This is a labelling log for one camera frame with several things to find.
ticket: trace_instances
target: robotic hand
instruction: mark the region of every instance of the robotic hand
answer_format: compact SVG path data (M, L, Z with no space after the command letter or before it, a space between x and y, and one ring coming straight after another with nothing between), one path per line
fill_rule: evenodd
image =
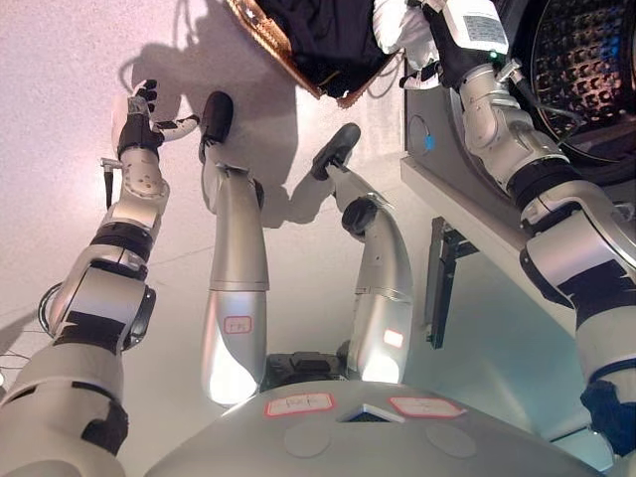
M592 429L614 452L636 447L636 231L509 94L508 79L539 104L488 0L426 0L441 82L464 107L466 144L521 211L531 236L521 253L543 296L575 309L576 342Z
M144 281L169 196L158 148L199 122L152 124L155 87L145 81L115 102L117 161L108 167L122 171L119 201L59 287L48 319L41 306L54 341L0 402L0 475L124 475L114 458L128 426L121 353L148 327L155 292Z

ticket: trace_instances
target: white glove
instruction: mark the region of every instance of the white glove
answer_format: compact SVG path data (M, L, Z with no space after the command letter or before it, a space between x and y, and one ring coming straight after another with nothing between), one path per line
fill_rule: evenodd
M406 0L375 0L373 21L376 42L387 55L404 48L408 64L417 71L439 60L420 8L408 7Z

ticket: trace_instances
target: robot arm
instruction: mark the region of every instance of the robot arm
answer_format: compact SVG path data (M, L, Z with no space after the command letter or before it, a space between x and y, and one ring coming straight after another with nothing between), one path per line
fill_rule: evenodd
M359 138L360 128L345 124L318 153L311 173L317 180L332 181L343 228L365 244L356 285L348 375L363 381L400 383L412 322L410 264L389 202L346 166Z
M169 194L157 152L166 136L149 118L155 86L115 105L120 199L55 297L53 343L0 402L0 475L124 475L114 458L128 425L121 353L143 338L152 313L146 265ZM184 135L197 123L191 116L177 128Z
M522 227L532 236L520 257L527 276L546 299L576 310L588 383L581 400L592 428L626 455L636 447L634 225L600 188L581 180L509 94L508 79L521 93L529 88L515 62L495 66L508 41L494 5L425 3L442 84L461 96L467 147L522 213Z

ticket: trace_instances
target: white label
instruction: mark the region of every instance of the white label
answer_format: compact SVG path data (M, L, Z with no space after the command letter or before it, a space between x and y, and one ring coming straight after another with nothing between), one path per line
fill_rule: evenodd
M385 331L385 343L396 348L401 348L401 344L404 341L404 335L397 331L387 329Z
M465 16L464 22L471 42L506 43L504 27L498 19L471 15Z
M466 412L446 399L435 397L392 397L389 402L409 417L453 418Z
M295 395L271 400L265 408L265 415L278 417L280 415L296 414L298 412L316 412L329 410L334 407L334 400L327 393L313 393L310 395Z
M251 316L228 316L223 322L223 329L229 335L249 333Z

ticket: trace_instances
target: white floor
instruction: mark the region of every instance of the white floor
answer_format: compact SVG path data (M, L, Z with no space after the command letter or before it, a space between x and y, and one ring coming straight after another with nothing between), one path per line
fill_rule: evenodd
M362 246L341 229L333 199L321 206L289 199L314 154L345 122L363 132L350 166L396 205L421 276L428 242L422 231L432 211L399 181L402 94L393 75L378 79L350 109L339 110L331 98L317 101L216 0L5 0L2 10L0 354L28 357L48 343L34 307L99 224L97 160L112 154L110 102L124 91L120 70L126 82L160 81L160 119L201 112L215 89L234 98L232 153L249 161L266 193L270 351L334 351L351 329ZM120 459L131 476L221 411L198 383L215 232L201 197L198 141L193 134L161 149L172 195L151 258L158 303L148 337L124 357L131 427ZM24 363L0 358L0 367ZM8 383L17 374L0 371Z

